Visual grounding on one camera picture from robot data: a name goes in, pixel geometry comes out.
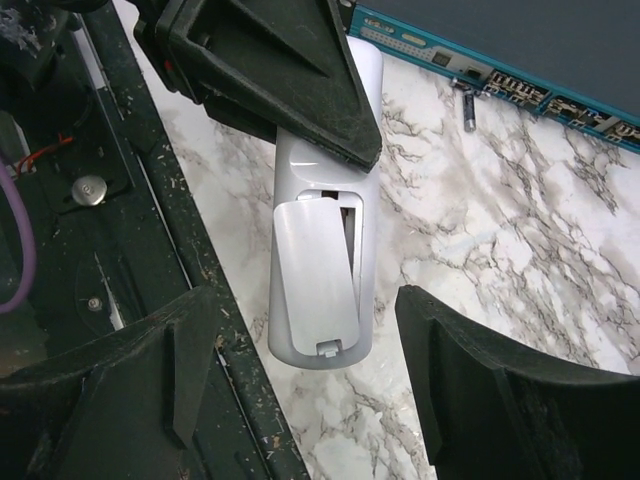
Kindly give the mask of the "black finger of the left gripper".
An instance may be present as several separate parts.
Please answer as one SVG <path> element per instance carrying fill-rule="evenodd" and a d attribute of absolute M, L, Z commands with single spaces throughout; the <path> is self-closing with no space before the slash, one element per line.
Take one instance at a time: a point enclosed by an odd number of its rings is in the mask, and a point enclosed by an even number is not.
<path fill-rule="evenodd" d="M 334 1 L 138 1 L 134 36 L 165 87 L 227 126 L 284 129 L 365 172 L 382 140 Z"/>

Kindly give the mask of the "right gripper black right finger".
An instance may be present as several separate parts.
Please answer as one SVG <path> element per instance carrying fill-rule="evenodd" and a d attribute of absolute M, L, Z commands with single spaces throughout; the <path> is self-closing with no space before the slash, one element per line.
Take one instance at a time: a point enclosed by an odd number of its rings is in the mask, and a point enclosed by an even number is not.
<path fill-rule="evenodd" d="M 639 380 L 532 349 L 423 289 L 396 319 L 429 463 L 441 479 L 635 479 Z"/>

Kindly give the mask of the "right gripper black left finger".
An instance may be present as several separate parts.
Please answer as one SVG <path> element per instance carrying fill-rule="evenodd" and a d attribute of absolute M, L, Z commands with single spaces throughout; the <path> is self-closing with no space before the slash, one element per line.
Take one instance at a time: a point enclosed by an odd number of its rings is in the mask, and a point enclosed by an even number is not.
<path fill-rule="evenodd" d="M 177 479 L 218 322 L 200 286 L 1 381 L 4 479 Z"/>

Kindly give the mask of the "white remote control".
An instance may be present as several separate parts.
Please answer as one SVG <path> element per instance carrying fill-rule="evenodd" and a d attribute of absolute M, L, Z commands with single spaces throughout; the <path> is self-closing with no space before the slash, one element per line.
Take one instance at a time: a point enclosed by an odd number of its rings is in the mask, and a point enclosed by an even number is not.
<path fill-rule="evenodd" d="M 274 213 L 278 205 L 329 197 L 340 206 L 358 311 L 358 342 L 334 358 L 306 356 L 292 345 L 285 306 Z M 268 312 L 268 347 L 281 362 L 301 369 L 330 370 L 363 360 L 373 340 L 379 170 L 364 173 L 332 159 L 310 143 L 280 130 L 276 142 L 274 208 Z"/>

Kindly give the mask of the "AAA battery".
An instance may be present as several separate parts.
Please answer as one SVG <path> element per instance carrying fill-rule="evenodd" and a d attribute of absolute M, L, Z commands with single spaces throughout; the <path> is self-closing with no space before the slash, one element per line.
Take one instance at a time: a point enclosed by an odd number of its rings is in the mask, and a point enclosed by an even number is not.
<path fill-rule="evenodd" d="M 463 91 L 463 119 L 464 129 L 471 133 L 476 130 L 475 94 L 471 89 Z"/>

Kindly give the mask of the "white battery cover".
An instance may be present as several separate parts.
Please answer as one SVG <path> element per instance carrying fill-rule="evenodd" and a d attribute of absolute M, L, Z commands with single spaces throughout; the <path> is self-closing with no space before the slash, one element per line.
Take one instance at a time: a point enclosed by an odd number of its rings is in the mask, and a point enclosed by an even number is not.
<path fill-rule="evenodd" d="M 340 206 L 329 197 L 282 203 L 274 226 L 292 345 L 334 358 L 360 336 Z"/>

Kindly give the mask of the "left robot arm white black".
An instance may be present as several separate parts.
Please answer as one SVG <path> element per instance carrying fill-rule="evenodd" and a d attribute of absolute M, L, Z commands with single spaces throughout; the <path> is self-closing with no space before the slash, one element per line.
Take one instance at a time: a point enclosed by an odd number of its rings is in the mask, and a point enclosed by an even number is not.
<path fill-rule="evenodd" d="M 381 135 L 333 1 L 140 1 L 134 36 L 164 86 L 267 142 L 279 130 L 364 171 Z M 98 1 L 1 5 L 1 107 L 24 128 L 71 129 L 86 98 L 56 46 Z"/>

